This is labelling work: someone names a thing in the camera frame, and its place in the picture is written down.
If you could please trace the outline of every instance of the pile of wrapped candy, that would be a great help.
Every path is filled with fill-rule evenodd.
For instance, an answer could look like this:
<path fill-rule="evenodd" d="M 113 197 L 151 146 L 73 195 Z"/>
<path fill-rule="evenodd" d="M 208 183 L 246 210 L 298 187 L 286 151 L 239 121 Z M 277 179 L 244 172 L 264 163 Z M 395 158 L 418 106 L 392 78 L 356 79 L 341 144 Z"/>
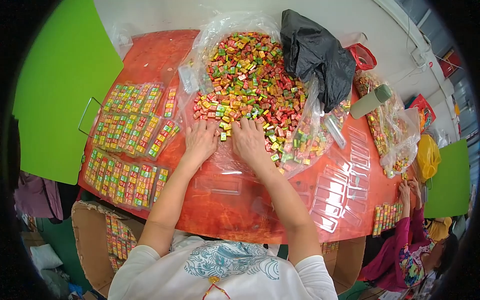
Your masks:
<path fill-rule="evenodd" d="M 293 136 L 307 95 L 303 83 L 285 72 L 282 46 L 274 38 L 257 32 L 233 33 L 219 43 L 206 70 L 214 91 L 198 94 L 193 117 L 219 120 L 221 141 L 231 136 L 232 122 L 246 117 L 263 125 L 265 147 L 277 165 L 282 154 L 291 151 L 284 142 L 300 149 L 307 143 L 319 144 L 320 139 L 308 132 L 298 130 L 298 139 Z"/>
<path fill-rule="evenodd" d="M 383 82 L 371 72 L 358 70 L 355 72 L 353 82 L 361 97 L 380 86 Z M 410 136 L 408 124 L 400 117 L 400 112 L 404 111 L 403 103 L 397 98 L 397 95 L 387 100 L 374 111 L 367 114 L 368 124 L 373 136 L 373 141 L 377 147 L 380 158 L 395 151 L 395 161 L 388 165 L 383 165 L 384 173 L 393 177 L 396 173 L 402 173 L 409 166 L 415 154 L 409 151 L 402 151 L 398 147 Z"/>

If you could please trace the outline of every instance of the yellow plastic bag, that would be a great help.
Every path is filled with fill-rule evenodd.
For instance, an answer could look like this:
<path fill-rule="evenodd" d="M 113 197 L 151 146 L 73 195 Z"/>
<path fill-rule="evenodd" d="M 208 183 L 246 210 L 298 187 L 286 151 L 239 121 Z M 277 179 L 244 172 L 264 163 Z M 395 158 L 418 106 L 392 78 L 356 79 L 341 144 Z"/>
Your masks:
<path fill-rule="evenodd" d="M 417 162 L 420 168 L 421 182 L 432 178 L 437 173 L 438 164 L 442 162 L 438 146 L 428 134 L 422 134 L 420 137 Z"/>

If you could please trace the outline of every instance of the floor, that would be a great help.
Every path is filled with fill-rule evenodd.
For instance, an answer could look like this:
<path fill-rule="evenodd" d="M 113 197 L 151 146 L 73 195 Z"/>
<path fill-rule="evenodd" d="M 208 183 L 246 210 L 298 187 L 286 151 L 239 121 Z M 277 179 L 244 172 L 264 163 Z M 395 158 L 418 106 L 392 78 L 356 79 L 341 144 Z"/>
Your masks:
<path fill-rule="evenodd" d="M 37 218 L 36 225 L 45 243 L 52 246 L 63 262 L 63 269 L 70 276 L 72 283 L 81 286 L 84 292 L 90 290 L 92 286 L 85 278 L 78 259 L 72 218 L 64 220 L 61 224 L 52 224 L 46 218 Z"/>

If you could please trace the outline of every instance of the yellow shirt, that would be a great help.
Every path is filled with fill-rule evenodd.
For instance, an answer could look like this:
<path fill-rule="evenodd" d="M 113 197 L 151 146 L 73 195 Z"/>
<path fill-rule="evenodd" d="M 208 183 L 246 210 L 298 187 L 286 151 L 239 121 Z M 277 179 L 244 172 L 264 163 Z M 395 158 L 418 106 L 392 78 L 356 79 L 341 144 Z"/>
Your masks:
<path fill-rule="evenodd" d="M 443 222 L 438 221 L 427 221 L 427 230 L 430 238 L 435 242 L 439 242 L 441 239 L 444 239 L 448 235 L 448 229 L 452 225 L 452 218 L 449 216 L 444 219 Z"/>

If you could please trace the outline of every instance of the white t-shirt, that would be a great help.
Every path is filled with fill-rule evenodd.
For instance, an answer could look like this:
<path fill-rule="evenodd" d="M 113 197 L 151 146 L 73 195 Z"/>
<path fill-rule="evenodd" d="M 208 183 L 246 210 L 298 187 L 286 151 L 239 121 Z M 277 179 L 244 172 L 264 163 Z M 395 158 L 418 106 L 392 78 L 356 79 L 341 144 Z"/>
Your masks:
<path fill-rule="evenodd" d="M 162 258 L 149 246 L 133 248 L 113 278 L 108 300 L 202 300 L 211 276 L 220 278 L 216 285 L 232 300 L 338 299 L 320 255 L 293 267 L 259 244 L 188 239 L 190 244 Z M 215 287 L 205 297 L 227 299 Z"/>

